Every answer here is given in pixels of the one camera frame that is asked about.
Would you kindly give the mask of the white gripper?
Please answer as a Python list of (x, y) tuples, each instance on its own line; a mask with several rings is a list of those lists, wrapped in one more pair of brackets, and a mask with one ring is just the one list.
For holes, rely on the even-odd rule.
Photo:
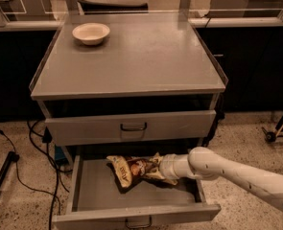
[(159, 171), (167, 179), (180, 179), (188, 173), (187, 154), (167, 154), (159, 165)]

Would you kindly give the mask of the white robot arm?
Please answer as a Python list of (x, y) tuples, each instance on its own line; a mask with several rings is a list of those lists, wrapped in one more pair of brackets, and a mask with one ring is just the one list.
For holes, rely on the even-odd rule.
[(167, 179), (214, 180), (221, 176), (283, 212), (283, 175), (228, 160), (211, 149), (164, 155), (159, 171)]

